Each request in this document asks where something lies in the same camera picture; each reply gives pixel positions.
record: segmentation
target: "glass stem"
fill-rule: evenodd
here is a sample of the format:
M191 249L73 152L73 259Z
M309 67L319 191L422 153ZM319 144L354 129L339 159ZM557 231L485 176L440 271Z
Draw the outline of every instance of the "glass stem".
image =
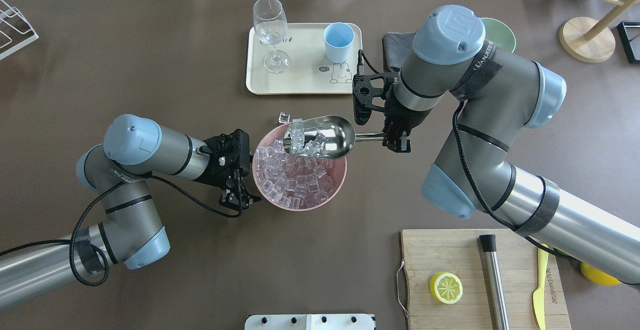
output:
M280 61L281 61L281 59L280 59L280 57L279 57L280 55L278 55L278 51L276 50L276 45L274 44L274 45L273 45L273 47L274 47L274 48L273 48L273 52L274 52L274 53L273 53L273 56L274 56L274 57L273 57L273 61L274 61L274 63L280 62Z

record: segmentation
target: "wooden paper towel holder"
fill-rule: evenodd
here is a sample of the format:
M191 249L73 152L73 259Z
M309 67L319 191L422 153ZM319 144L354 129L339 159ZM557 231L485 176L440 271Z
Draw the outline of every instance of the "wooden paper towel holder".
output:
M566 21L558 36L572 57L583 62L603 62L613 55L616 39L609 26L638 0L604 0L616 6L601 20L578 16Z

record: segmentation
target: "metal ice scoop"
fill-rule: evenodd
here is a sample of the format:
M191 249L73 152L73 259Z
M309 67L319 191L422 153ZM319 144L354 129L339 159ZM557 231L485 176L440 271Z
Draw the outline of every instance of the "metal ice scoop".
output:
M354 127L342 116L325 115L302 121L304 143L316 138L318 132L326 137L324 150L317 158L340 159L345 157L357 141L383 141L384 133L356 133ZM288 128L284 134L284 149L291 152L291 133ZM296 154L299 157L311 157L307 154Z

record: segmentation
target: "yellow knife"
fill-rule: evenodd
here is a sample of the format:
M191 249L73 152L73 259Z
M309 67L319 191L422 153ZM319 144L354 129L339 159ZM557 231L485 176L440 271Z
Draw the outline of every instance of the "yellow knife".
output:
M547 262L549 253L542 249L537 250L537 289L533 292L533 314L535 321L541 330L546 330L545 325L545 278L547 276Z

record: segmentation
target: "lemon half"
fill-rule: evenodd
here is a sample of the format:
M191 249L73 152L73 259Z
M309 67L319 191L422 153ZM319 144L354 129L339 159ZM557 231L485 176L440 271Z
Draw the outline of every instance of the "lemon half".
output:
M585 278L599 285L611 287L613 285L620 284L620 280L615 279L613 276L608 275L607 273L604 273L603 271L600 271L587 263L580 264L580 271L582 271L582 275L584 275Z
M439 302L455 304L462 298L462 282L451 273L438 273L429 280L431 295Z

